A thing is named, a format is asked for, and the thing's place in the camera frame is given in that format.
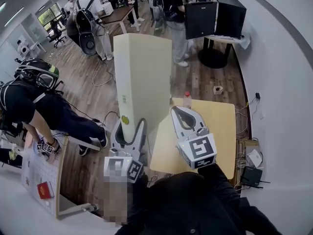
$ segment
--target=plastic bottle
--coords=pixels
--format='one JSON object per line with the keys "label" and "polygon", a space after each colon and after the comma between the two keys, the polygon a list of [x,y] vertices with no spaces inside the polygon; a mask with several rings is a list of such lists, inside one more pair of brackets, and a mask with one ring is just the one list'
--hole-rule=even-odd
{"label": "plastic bottle", "polygon": [[182,105],[183,105],[183,107],[191,109],[191,104],[192,104],[192,101],[191,101],[190,93],[185,92],[184,99],[182,101]]}

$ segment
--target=red notebook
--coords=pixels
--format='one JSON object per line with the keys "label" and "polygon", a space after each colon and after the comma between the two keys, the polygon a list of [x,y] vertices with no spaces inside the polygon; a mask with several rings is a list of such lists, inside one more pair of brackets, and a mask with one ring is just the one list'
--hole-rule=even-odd
{"label": "red notebook", "polygon": [[44,182],[37,185],[37,189],[41,199],[48,199],[54,197],[50,182]]}

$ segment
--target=window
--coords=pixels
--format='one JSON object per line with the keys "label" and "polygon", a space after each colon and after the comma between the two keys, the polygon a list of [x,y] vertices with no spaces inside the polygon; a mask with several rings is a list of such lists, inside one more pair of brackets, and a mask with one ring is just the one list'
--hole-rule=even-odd
{"label": "window", "polygon": [[38,17],[40,23],[45,27],[45,30],[49,33],[49,35],[53,35],[53,31],[51,30],[51,21],[58,21],[58,29],[61,30],[65,25],[62,24],[62,12],[57,4],[52,5],[48,8],[43,14]]}

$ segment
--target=table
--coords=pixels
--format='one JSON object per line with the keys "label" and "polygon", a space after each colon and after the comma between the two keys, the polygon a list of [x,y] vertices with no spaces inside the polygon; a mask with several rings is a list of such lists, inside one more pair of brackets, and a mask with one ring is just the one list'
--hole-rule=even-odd
{"label": "table", "polygon": [[129,13],[133,14],[134,21],[135,21],[135,27],[137,31],[140,31],[136,13],[133,6],[125,6],[122,8],[115,9],[113,13],[107,17],[101,17],[101,21],[103,25],[111,25],[111,24],[119,24],[122,28],[123,34],[127,34],[125,25],[123,21],[128,16]]}
{"label": "table", "polygon": [[[182,98],[173,98],[174,105],[182,106]],[[201,114],[217,149],[216,162],[228,179],[232,179],[236,158],[236,117],[233,104],[192,100],[192,110]],[[159,125],[150,169],[170,174],[192,170],[179,154],[177,136],[169,114]]]}
{"label": "table", "polygon": [[35,42],[31,47],[29,47],[29,49],[34,50],[36,46],[39,46],[45,53],[47,53],[44,47],[39,42]]}
{"label": "table", "polygon": [[[59,134],[55,137],[59,140],[59,144],[61,146],[61,151],[58,155],[56,155],[55,160],[52,164],[48,163],[43,158],[43,156],[37,154],[37,152],[34,151],[34,144],[32,144],[30,148],[24,148],[22,161],[22,185],[46,211],[48,211],[55,218],[58,218],[61,215],[81,211],[82,208],[87,208],[90,206],[90,203],[86,203],[60,211],[61,175],[68,142],[72,141],[95,150],[100,150],[100,148],[79,141],[71,136],[67,136],[65,133],[63,133],[64,135],[62,135],[62,132],[60,131],[52,131],[52,134]],[[51,183],[54,197],[43,200],[39,197],[37,185],[46,181]]]}
{"label": "table", "polygon": [[[242,44],[243,42],[249,40],[248,37],[249,35],[248,36],[244,35],[244,37],[241,37],[241,39],[236,39],[225,36],[215,36],[215,35],[206,36],[204,38],[203,49],[200,50],[200,52],[198,53],[198,58],[200,62],[207,67],[213,69],[223,68],[228,63],[228,56],[232,44]],[[214,41],[227,44],[225,53],[222,53],[221,51],[213,48]]]}

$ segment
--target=ceiling light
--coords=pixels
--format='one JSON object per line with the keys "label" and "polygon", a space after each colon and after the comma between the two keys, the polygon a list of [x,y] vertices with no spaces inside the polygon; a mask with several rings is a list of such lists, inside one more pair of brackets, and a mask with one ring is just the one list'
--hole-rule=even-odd
{"label": "ceiling light", "polygon": [[15,17],[17,14],[19,14],[22,10],[24,9],[24,7],[22,9],[20,9],[5,25],[4,27],[6,27]]}
{"label": "ceiling light", "polygon": [[41,8],[39,9],[39,11],[41,11],[43,8],[45,8],[45,5],[44,5],[43,7],[41,7]]}
{"label": "ceiling light", "polygon": [[0,11],[5,7],[5,2],[0,6]]}

